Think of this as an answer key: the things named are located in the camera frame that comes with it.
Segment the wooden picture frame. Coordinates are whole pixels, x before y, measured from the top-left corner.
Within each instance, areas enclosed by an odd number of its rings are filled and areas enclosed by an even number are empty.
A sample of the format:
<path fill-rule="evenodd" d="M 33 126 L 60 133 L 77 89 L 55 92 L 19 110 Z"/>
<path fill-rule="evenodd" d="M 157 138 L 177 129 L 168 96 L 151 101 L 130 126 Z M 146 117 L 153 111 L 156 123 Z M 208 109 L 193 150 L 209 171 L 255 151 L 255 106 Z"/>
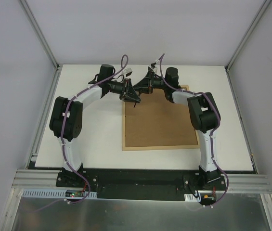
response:
<path fill-rule="evenodd" d="M 161 89 L 142 94 L 141 100 L 138 104 L 124 102 L 122 105 L 123 151 L 200 147 L 187 106 L 167 101 Z"/>

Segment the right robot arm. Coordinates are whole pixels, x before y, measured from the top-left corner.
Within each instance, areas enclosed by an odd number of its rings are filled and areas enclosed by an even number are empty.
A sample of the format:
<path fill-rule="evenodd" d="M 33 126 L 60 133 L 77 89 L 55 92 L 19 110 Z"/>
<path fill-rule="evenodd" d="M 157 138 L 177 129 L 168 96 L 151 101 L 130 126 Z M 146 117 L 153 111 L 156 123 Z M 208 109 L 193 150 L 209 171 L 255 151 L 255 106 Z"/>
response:
<path fill-rule="evenodd" d="M 179 85 L 178 69 L 169 67 L 165 76 L 157 75 L 148 68 L 146 76 L 134 85 L 139 93 L 151 94 L 154 89 L 162 89 L 171 103 L 188 107 L 193 128 L 200 141 L 200 165 L 198 184 L 209 190 L 220 179 L 216 159 L 216 130 L 220 126 L 220 113 L 210 92 L 192 93 Z"/>

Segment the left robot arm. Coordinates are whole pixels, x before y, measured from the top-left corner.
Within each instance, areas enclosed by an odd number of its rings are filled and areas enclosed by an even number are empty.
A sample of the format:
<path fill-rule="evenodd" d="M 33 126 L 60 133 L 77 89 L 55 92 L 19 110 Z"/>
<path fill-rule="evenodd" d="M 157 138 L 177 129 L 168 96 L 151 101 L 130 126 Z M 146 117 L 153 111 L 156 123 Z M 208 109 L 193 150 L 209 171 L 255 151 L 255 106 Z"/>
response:
<path fill-rule="evenodd" d="M 140 103 L 141 99 L 128 78 L 131 74 L 132 69 L 126 66 L 116 72 L 114 66 L 102 64 L 85 89 L 71 98 L 59 96 L 55 99 L 49 127 L 61 146 L 63 169 L 69 173 L 66 180 L 72 187 L 79 187 L 84 178 L 78 172 L 82 161 L 76 144 L 82 130 L 84 109 L 108 93 L 118 94 L 121 101 Z"/>

